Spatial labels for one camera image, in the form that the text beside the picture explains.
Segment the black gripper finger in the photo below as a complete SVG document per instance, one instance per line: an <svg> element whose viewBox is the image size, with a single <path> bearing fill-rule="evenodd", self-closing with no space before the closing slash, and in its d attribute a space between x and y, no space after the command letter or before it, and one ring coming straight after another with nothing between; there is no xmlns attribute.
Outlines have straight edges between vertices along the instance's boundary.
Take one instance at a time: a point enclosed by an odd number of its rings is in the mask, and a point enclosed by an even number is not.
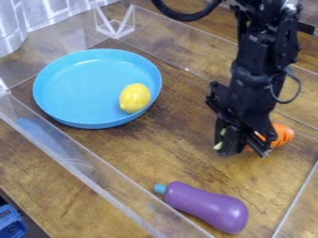
<svg viewBox="0 0 318 238"><path fill-rule="evenodd" d="M243 124L232 124L218 118L215 124L214 149L220 157L230 157L242 153L247 145L247 127Z"/></svg>
<svg viewBox="0 0 318 238"><path fill-rule="evenodd" d="M246 136L245 151L254 152L261 158L266 158L273 151L271 142L259 133L250 131Z"/></svg>

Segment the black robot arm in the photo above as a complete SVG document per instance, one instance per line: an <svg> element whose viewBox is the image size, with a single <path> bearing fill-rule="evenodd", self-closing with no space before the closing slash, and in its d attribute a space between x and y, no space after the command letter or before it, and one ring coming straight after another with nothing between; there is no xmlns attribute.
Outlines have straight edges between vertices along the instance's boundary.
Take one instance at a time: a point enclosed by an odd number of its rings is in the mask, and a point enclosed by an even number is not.
<svg viewBox="0 0 318 238"><path fill-rule="evenodd" d="M250 148L259 157L271 152L278 133L270 121L287 78L297 62L299 0L212 0L195 13L171 9L163 0L151 0L159 11L178 21L207 16L227 2L238 19L238 55L231 64L231 82L210 83L206 104L215 112L215 146L219 156L228 157Z"/></svg>

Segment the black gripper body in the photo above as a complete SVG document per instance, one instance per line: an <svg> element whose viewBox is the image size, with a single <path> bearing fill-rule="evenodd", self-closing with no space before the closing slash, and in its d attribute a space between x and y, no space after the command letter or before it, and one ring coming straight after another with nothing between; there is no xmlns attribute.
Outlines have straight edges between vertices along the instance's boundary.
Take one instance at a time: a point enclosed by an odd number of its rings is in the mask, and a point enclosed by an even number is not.
<svg viewBox="0 0 318 238"><path fill-rule="evenodd" d="M270 113L278 103L285 79L283 71L254 73L232 62L230 85L212 81L206 97L206 104L218 116L215 141L226 138L245 141L255 132L267 140L278 139Z"/></svg>

